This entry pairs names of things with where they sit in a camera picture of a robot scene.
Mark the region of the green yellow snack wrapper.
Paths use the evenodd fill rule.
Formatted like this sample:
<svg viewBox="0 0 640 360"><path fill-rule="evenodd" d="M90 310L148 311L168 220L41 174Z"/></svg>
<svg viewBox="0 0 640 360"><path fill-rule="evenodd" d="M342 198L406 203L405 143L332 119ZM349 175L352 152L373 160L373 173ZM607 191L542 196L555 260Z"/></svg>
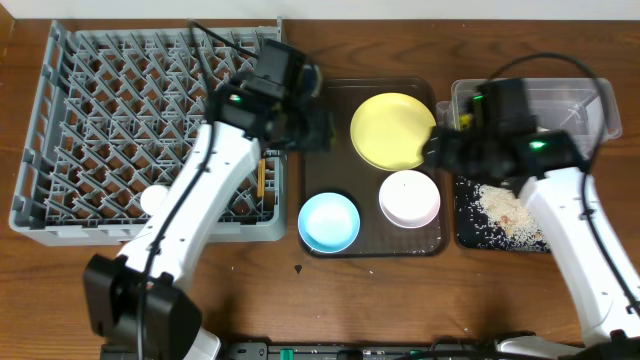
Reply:
<svg viewBox="0 0 640 360"><path fill-rule="evenodd" d="M474 115L473 114L460 114L458 117L460 130L468 131L474 127Z"/></svg>

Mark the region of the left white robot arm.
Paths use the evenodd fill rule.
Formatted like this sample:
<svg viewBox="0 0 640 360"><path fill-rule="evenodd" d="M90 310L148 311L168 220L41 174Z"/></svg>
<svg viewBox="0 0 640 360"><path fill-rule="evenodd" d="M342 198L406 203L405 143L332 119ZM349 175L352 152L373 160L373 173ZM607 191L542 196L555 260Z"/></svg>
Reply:
<svg viewBox="0 0 640 360"><path fill-rule="evenodd" d="M114 258L83 273L95 334L139 359L213 359L219 339L202 327L187 292L213 228L263 148L326 150L330 115L320 81L225 84L209 92L205 123L186 164L144 228Z"/></svg>

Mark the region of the white cup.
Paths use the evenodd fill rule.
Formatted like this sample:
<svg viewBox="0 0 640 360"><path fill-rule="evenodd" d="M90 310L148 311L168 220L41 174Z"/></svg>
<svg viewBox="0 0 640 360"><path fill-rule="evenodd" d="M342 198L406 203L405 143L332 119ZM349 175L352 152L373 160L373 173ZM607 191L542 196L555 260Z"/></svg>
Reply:
<svg viewBox="0 0 640 360"><path fill-rule="evenodd" d="M168 192L169 188L164 185L152 185L147 187L140 197L142 210L150 216L154 215L161 207Z"/></svg>

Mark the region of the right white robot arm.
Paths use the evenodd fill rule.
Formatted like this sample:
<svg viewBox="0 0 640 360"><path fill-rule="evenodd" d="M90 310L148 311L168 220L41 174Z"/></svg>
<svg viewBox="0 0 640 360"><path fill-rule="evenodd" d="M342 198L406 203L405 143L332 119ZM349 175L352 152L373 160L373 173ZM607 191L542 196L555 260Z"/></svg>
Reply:
<svg viewBox="0 0 640 360"><path fill-rule="evenodd" d="M424 163L508 184L538 223L570 291L584 349L578 359L639 356L639 274L599 201L589 164L563 131L493 138L436 127Z"/></svg>

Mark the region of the white bowl with crumbs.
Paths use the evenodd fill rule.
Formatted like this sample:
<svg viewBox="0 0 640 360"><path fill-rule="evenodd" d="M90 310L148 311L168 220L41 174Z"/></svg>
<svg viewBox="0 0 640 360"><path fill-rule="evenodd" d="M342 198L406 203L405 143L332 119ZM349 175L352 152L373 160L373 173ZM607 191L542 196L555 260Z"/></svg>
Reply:
<svg viewBox="0 0 640 360"><path fill-rule="evenodd" d="M389 175L379 189L378 202L383 215L405 229L430 224L440 210L440 192L426 174L402 170Z"/></svg>

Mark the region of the wooden chopstick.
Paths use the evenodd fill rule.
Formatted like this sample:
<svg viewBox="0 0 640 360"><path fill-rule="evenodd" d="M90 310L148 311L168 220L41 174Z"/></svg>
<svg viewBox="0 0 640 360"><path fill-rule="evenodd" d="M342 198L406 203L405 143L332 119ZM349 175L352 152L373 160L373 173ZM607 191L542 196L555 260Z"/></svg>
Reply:
<svg viewBox="0 0 640 360"><path fill-rule="evenodd" d="M257 168L257 190L258 198L263 198L266 186L266 160L260 159Z"/></svg>

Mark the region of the yellow round plate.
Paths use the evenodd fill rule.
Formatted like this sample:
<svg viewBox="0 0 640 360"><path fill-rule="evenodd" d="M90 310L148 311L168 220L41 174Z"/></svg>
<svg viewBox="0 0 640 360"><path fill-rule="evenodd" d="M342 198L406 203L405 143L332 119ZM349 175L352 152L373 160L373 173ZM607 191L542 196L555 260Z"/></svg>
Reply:
<svg viewBox="0 0 640 360"><path fill-rule="evenodd" d="M350 138L358 155L384 171L409 170L424 162L423 146L436 126L432 112L418 99L382 93L354 112Z"/></svg>

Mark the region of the light blue bowl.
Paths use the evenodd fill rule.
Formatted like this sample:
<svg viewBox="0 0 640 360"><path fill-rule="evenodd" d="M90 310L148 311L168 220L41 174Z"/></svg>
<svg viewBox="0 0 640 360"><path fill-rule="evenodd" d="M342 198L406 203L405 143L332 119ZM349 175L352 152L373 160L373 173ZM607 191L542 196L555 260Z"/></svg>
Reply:
<svg viewBox="0 0 640 360"><path fill-rule="evenodd" d="M346 196L324 192L309 198L301 207L297 228L305 245L322 254L348 248L357 238L361 219L355 204Z"/></svg>

